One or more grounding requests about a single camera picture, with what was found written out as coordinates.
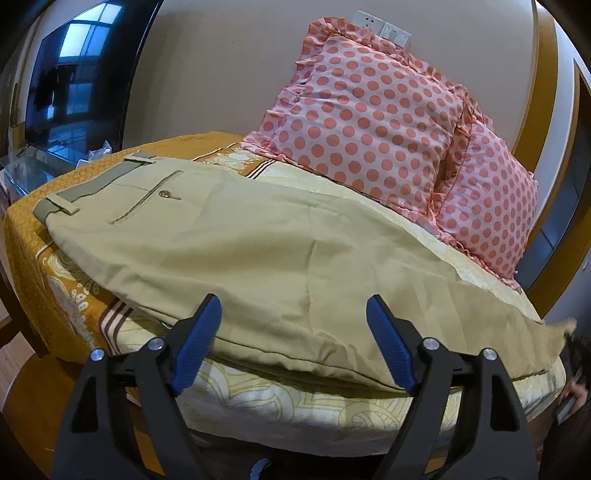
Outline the right human hand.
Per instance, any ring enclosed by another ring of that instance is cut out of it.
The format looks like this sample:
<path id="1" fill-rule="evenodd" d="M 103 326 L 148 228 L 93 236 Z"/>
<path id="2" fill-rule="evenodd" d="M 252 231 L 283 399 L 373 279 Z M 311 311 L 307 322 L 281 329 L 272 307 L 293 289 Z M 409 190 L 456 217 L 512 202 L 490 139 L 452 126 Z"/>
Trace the right human hand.
<path id="1" fill-rule="evenodd" d="M 588 390 L 586 386 L 574 380 L 567 383 L 559 396 L 559 402 L 564 402 L 572 398 L 575 399 L 571 408 L 571 413 L 574 414 L 587 403 Z"/>

